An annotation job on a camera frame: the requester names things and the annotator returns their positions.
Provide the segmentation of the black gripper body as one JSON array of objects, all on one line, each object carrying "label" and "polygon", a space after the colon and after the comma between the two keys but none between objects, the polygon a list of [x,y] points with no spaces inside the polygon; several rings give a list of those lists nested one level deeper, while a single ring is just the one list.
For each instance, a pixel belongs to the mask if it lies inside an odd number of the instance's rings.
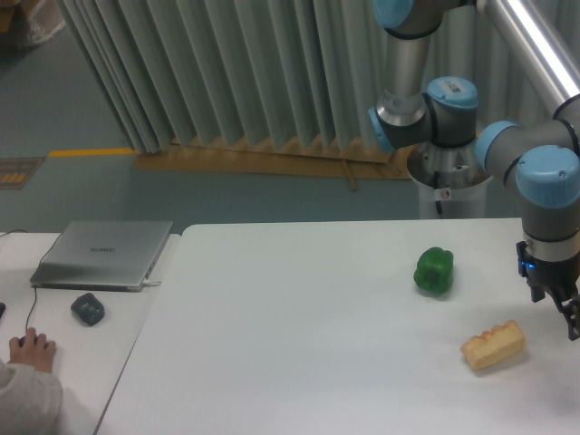
[{"label": "black gripper body", "polygon": [[518,272],[528,286],[538,283],[551,295],[556,289],[578,293],[579,247],[572,239],[546,242],[529,237],[518,242],[516,250]]}]

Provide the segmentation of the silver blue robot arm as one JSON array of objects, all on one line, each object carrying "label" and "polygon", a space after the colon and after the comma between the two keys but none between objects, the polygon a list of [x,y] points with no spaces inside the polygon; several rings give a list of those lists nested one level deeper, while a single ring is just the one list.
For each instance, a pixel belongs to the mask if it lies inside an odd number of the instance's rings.
[{"label": "silver blue robot arm", "polygon": [[433,191],[493,177],[521,207],[519,274],[533,301],[550,296],[568,336],[579,336],[579,68],[554,27],[529,1],[477,1],[523,67],[552,117],[532,128],[510,121],[477,130],[478,94],[444,76],[423,85],[431,35],[458,1],[377,1],[392,55],[383,96],[368,111],[378,145],[414,146],[410,174]]}]

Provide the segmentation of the grey sleeved forearm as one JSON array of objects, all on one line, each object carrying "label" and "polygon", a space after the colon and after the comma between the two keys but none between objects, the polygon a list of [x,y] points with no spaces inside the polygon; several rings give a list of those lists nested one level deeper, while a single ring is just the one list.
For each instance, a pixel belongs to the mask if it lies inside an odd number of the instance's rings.
[{"label": "grey sleeved forearm", "polygon": [[55,434],[62,395],[55,375],[1,362],[1,433]]}]

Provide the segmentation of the person's hand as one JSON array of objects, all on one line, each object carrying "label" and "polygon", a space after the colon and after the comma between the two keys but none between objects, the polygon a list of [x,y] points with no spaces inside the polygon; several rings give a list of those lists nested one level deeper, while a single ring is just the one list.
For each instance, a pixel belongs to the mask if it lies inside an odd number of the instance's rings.
[{"label": "person's hand", "polygon": [[56,342],[48,340],[45,333],[37,333],[34,327],[26,329],[23,348],[18,345],[19,337],[9,341],[10,363],[29,365],[38,372],[52,373],[56,355]]}]

